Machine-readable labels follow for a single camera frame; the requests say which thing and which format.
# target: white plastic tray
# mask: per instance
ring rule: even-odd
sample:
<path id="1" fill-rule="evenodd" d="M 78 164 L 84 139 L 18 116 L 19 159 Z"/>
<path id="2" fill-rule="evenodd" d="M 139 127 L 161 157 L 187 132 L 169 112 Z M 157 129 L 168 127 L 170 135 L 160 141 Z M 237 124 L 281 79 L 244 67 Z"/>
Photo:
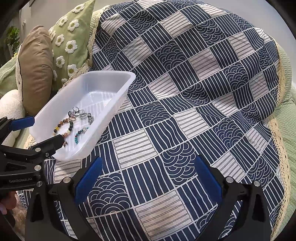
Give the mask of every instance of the white plastic tray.
<path id="1" fill-rule="evenodd" d="M 30 134 L 37 142 L 50 137 L 57 124 L 68 118 L 68 111 L 77 106 L 94 116 L 89 125 L 87 118 L 77 118 L 71 134 L 65 138 L 68 142 L 53 155 L 59 161 L 70 161 L 87 157 L 100 139 L 119 107 L 126 99 L 128 87 L 136 78 L 134 73 L 125 71 L 92 71 L 82 74 L 69 85 L 61 89 L 36 115 Z M 82 127 L 89 127 L 86 133 L 75 134 Z M 58 134 L 64 134 L 69 123 L 63 124 Z"/>

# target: silver ring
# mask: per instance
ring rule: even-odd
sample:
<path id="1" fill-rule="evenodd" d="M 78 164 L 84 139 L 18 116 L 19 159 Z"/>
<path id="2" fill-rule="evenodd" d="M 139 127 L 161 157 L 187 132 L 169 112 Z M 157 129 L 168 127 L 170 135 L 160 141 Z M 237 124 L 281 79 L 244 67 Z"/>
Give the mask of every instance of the silver ring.
<path id="1" fill-rule="evenodd" d="M 74 111 L 74 113 L 79 112 L 79 108 L 77 106 L 73 107 L 72 110 Z"/>

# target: blanket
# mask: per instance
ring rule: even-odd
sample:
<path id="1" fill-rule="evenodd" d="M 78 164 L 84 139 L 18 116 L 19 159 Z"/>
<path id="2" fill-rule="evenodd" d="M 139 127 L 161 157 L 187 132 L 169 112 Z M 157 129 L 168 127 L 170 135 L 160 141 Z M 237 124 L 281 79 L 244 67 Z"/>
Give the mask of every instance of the blanket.
<path id="1" fill-rule="evenodd" d="M 90 71 L 131 71 L 136 79 L 87 158 L 46 160 L 48 183 L 100 156 L 103 173 L 80 208 L 103 240 L 194 240 L 217 208 L 194 170 L 203 155 L 224 176 L 260 182 L 274 235 L 289 200 L 284 145 L 269 118 L 283 97 L 275 41 L 196 0 L 115 4 L 99 26 Z M 20 195 L 27 205 L 30 193 Z"/>

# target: bead bracelet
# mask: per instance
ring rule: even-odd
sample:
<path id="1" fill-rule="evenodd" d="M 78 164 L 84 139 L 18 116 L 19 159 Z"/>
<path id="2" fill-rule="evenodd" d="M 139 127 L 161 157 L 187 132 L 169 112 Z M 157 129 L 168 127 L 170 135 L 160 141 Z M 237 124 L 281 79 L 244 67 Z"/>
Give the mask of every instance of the bead bracelet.
<path id="1" fill-rule="evenodd" d="M 57 134 L 57 131 L 60 129 L 60 127 L 64 124 L 64 123 L 68 123 L 70 124 L 69 129 L 67 130 L 67 132 L 65 132 L 62 137 L 66 138 L 68 135 L 70 135 L 72 128 L 73 128 L 73 122 L 76 120 L 75 117 L 70 117 L 69 119 L 66 118 L 63 121 L 60 121 L 58 123 L 58 125 L 56 126 L 56 128 L 54 129 L 53 135 L 55 136 Z M 68 142 L 64 142 L 63 146 L 65 147 L 68 144 Z"/>
<path id="2" fill-rule="evenodd" d="M 80 131 L 78 131 L 77 133 L 76 133 L 76 135 L 75 135 L 75 143 L 76 144 L 78 144 L 78 140 L 77 140 L 77 138 L 78 138 L 78 136 L 80 135 L 80 134 L 82 134 L 82 133 L 85 133 L 86 131 L 87 131 L 87 129 L 88 129 L 88 127 L 83 127 Z"/>

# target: finger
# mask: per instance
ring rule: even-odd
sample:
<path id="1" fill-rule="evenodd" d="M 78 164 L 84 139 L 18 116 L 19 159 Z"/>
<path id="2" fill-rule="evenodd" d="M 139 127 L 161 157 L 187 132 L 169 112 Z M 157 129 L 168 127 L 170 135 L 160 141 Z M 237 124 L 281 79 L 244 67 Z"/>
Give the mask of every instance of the finger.
<path id="1" fill-rule="evenodd" d="M 1 200 L 1 203 L 6 207 L 6 209 L 14 209 L 17 205 L 17 200 L 14 195 L 12 196 L 9 193 L 9 196 L 7 198 Z"/>
<path id="2" fill-rule="evenodd" d="M 0 211 L 3 215 L 7 214 L 6 207 L 2 203 L 0 203 Z"/>

